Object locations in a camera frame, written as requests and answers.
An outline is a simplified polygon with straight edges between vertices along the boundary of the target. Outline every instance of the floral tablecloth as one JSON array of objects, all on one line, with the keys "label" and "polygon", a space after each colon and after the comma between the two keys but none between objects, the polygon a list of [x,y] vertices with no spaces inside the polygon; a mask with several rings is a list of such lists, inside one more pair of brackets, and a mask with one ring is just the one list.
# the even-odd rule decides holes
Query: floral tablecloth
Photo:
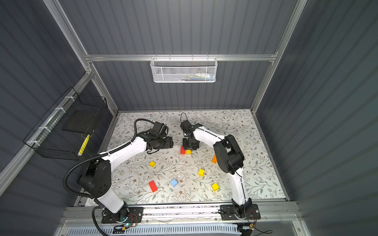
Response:
[{"label": "floral tablecloth", "polygon": [[[185,111],[192,124],[200,123],[207,129],[222,135],[232,134],[245,156],[243,173],[246,188],[252,199],[285,198],[275,170],[268,157],[250,110]],[[133,136],[133,122],[137,118],[158,121],[169,127],[174,147],[154,154],[136,155],[119,165],[112,173],[115,191],[128,204],[222,201],[232,198],[227,177],[211,160],[212,147],[200,143],[191,155],[181,155],[182,130],[178,111],[121,113],[111,137],[108,149],[129,141]],[[147,122],[138,122],[138,132],[151,128]],[[198,175],[204,169],[203,177]],[[170,182],[175,179],[178,185]],[[152,192],[149,182],[154,181],[158,190]],[[214,192],[211,185],[217,183],[220,190]],[[88,199],[86,205],[95,205]]]}]

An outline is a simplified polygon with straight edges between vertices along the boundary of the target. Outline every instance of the gray wall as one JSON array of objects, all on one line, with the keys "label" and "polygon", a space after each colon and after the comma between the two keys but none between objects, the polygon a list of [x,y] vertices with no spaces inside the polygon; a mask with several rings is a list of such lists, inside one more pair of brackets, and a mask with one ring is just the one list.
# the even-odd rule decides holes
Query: gray wall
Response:
[{"label": "gray wall", "polygon": [[89,54],[269,54],[295,1],[60,3]]},{"label": "gray wall", "polygon": [[84,75],[41,1],[0,1],[0,170],[44,113]]},{"label": "gray wall", "polygon": [[[84,69],[42,1],[0,1],[0,170],[22,139]],[[84,93],[97,94],[90,82]],[[95,155],[112,119],[104,117],[84,153]],[[62,187],[76,162],[33,155],[0,197],[0,235],[53,235],[75,196]],[[74,184],[74,177],[69,184]]]},{"label": "gray wall", "polygon": [[269,62],[219,62],[214,83],[155,83],[149,62],[94,62],[119,110],[250,108]]},{"label": "gray wall", "polygon": [[375,235],[378,2],[310,0],[257,111],[312,235]]}]

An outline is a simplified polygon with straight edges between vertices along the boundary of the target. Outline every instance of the yellow tube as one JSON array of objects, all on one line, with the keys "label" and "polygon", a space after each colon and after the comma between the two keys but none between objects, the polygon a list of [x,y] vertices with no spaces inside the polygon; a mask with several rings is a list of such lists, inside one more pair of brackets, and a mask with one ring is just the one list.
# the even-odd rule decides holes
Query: yellow tube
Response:
[{"label": "yellow tube", "polygon": [[88,141],[89,141],[89,134],[87,135],[87,137],[85,138],[85,140],[84,140],[84,142],[83,142],[83,144],[81,145],[81,148],[80,148],[80,150],[79,150],[79,153],[77,154],[78,156],[81,156],[82,154],[83,154],[83,152],[84,152],[84,150],[85,150],[85,147],[87,146],[87,143],[88,143]]}]

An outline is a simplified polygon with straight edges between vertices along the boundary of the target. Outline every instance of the blue block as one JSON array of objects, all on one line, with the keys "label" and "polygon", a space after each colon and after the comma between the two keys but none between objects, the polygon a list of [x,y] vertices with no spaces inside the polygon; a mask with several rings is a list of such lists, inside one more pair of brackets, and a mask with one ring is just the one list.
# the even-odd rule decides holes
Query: blue block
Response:
[{"label": "blue block", "polygon": [[177,181],[175,179],[172,180],[170,183],[172,184],[173,187],[177,185]]}]

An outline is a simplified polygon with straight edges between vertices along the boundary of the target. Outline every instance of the wire basket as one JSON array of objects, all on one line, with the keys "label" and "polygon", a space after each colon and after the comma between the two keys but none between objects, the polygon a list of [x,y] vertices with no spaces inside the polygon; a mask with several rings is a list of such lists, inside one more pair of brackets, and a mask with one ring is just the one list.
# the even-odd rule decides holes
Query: wire basket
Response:
[{"label": "wire basket", "polygon": [[151,59],[153,81],[156,83],[214,83],[217,60],[165,61]]},{"label": "wire basket", "polygon": [[23,142],[42,157],[79,160],[107,111],[106,99],[75,93],[55,110],[45,126],[34,128],[39,135],[30,140],[29,134]]}]

